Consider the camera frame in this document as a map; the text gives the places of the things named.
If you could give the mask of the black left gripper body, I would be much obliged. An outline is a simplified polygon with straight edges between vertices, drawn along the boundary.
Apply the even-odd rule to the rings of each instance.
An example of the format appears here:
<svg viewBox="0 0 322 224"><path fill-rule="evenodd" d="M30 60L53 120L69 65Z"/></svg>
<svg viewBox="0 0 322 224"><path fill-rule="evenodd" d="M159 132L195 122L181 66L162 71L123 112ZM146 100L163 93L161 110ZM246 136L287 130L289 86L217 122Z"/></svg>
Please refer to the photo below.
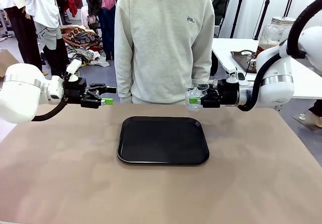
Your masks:
<svg viewBox="0 0 322 224"><path fill-rule="evenodd" d="M78 104L83 108L99 108L100 84L91 83L87 86L85 78L78 78L75 82L67 82L64 85L64 96L68 104Z"/></svg>

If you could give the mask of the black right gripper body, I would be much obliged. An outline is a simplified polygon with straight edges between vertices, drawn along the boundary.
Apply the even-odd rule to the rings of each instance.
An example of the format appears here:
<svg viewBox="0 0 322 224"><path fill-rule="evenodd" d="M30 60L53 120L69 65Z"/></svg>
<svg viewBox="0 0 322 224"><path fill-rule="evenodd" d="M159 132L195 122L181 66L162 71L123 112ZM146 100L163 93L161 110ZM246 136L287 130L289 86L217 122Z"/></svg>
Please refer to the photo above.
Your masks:
<svg viewBox="0 0 322 224"><path fill-rule="evenodd" d="M215 93L215 108L223 105L235 105L238 100L239 83L218 80Z"/></svg>

